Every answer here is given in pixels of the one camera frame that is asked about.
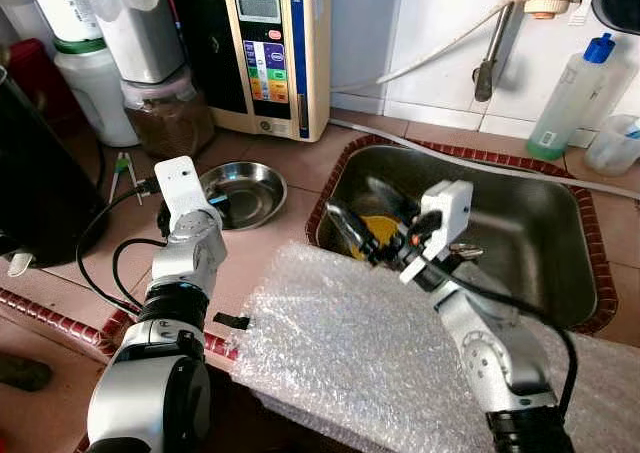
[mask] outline black cable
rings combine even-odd
[[[136,244],[146,244],[146,245],[154,245],[154,246],[161,246],[161,247],[167,246],[167,244],[162,241],[150,240],[148,238],[131,238],[127,241],[123,241],[122,243],[120,243],[118,247],[115,249],[115,251],[113,252],[113,261],[111,265],[113,270],[113,279],[116,282],[116,285],[118,285],[118,288],[120,289],[122,294],[131,303],[133,303],[134,305],[136,305],[138,308],[142,310],[142,303],[136,300],[134,296],[127,291],[127,289],[122,284],[122,281],[120,281],[120,275],[118,274],[118,261],[120,260],[120,255],[129,246],[136,245]]]
[[[96,147],[98,148],[98,180],[96,181],[96,190],[98,190],[98,193],[100,193],[100,190],[102,190],[102,184],[104,183],[104,175],[105,175],[105,170],[106,170],[106,163],[107,160],[104,157],[104,147],[102,146],[102,143],[100,143],[100,140],[98,138],[96,138]]]
[[[505,296],[500,293],[487,290],[480,286],[467,283],[466,281],[456,278],[455,276],[447,273],[442,268],[427,261],[425,258],[423,259],[427,262],[427,268],[431,269],[432,272],[442,276],[443,278],[446,278],[449,281],[456,283],[458,286],[461,286],[462,288],[465,288],[471,293],[482,298],[496,301],[498,303],[503,303],[513,308],[517,308],[527,316],[531,316],[532,318],[535,318],[536,320],[544,323],[558,334],[558,336],[562,339],[565,348],[567,349],[567,356],[569,357],[567,376],[564,382],[564,387],[562,389],[562,397],[560,398],[560,403],[558,405],[560,414],[564,419],[564,416],[566,415],[569,408],[571,395],[573,394],[573,388],[576,384],[576,378],[578,376],[578,354],[576,353],[575,345],[573,344],[573,340],[571,339],[569,334],[562,327],[558,326],[554,320],[552,320],[545,312],[543,312],[539,308],[511,296]]]
[[[137,310],[132,308],[132,306],[129,303],[127,303],[125,301],[122,301],[122,300],[119,300],[119,299],[117,299],[117,298],[115,298],[115,297],[113,297],[111,295],[108,295],[104,291],[102,291],[102,289],[100,289],[100,287],[91,279],[91,277],[89,276],[89,273],[87,273],[87,270],[84,267],[84,263],[82,261],[82,255],[85,253],[84,243],[85,243],[87,237],[89,236],[89,233],[91,232],[91,230],[95,227],[95,225],[109,211],[111,211],[116,205],[122,203],[127,198],[131,198],[132,196],[135,196],[137,193],[140,193],[140,192],[142,192],[144,190],[145,190],[145,188],[141,185],[141,186],[138,186],[138,187],[136,187],[136,188],[134,188],[132,190],[129,190],[124,195],[121,195],[121,196],[115,198],[111,202],[111,204],[107,205],[100,213],[98,213],[98,215],[91,221],[91,223],[89,223],[89,226],[87,226],[87,228],[84,230],[82,235],[80,235],[80,238],[78,239],[78,243],[76,244],[76,263],[78,264],[78,268],[80,269],[80,273],[82,274],[84,279],[87,281],[87,283],[89,284],[89,286],[91,287],[93,292],[96,295],[98,295],[100,298],[102,298],[104,301],[106,301],[107,303],[110,303],[111,305],[115,306],[116,308],[124,311],[125,313],[133,315],[133,316],[138,316],[138,311]]]

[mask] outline blue cap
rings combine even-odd
[[[611,33],[605,33],[602,38],[591,40],[582,57],[590,63],[604,63],[609,58],[614,46],[616,43],[611,40]]]

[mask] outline yellow object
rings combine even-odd
[[[362,216],[361,218],[381,246],[388,245],[391,237],[398,231],[397,221],[387,216]],[[364,255],[356,250],[354,246],[351,246],[351,256],[356,260],[365,260]]]

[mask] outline white container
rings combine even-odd
[[[184,62],[167,0],[89,0],[123,80],[160,83]]]
[[[640,158],[640,118],[615,115],[607,118],[587,150],[584,161],[601,175],[624,175]]]
[[[569,59],[527,143],[534,157],[556,160],[564,153],[607,80],[605,61],[615,46],[610,37],[594,38],[584,54]]]
[[[89,0],[37,0],[53,33],[64,41],[102,38]]]
[[[7,19],[2,8],[0,8],[0,45],[11,46],[18,41],[20,41],[18,33],[16,33],[15,28]]]
[[[54,62],[102,143],[113,147],[140,141],[124,112],[120,74],[104,41],[56,40]]]
[[[0,8],[21,40],[37,38],[44,45],[49,57],[55,56],[53,32],[36,0],[0,0]]]

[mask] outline digital display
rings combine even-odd
[[[240,13],[244,16],[278,18],[278,0],[240,0]]]
[[[280,0],[237,0],[242,21],[280,23]]]

